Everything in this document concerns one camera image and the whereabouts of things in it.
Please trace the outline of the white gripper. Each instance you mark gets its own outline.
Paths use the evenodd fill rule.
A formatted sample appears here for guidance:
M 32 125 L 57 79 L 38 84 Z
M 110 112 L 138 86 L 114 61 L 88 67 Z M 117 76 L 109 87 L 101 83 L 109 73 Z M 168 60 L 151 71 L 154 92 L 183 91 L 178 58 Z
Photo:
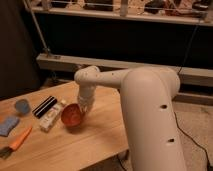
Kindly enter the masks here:
M 95 86 L 80 86 L 77 101 L 82 113 L 90 112 L 94 104 Z

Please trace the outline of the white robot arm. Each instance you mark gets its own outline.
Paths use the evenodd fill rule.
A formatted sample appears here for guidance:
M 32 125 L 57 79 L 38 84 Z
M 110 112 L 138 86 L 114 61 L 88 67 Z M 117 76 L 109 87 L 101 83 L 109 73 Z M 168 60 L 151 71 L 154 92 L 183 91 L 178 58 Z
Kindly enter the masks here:
M 139 67 L 102 72 L 96 66 L 78 70 L 78 104 L 88 112 L 97 86 L 120 91 L 122 116 L 133 171 L 187 171 L 172 99 L 180 88 L 177 73 L 167 67 Z

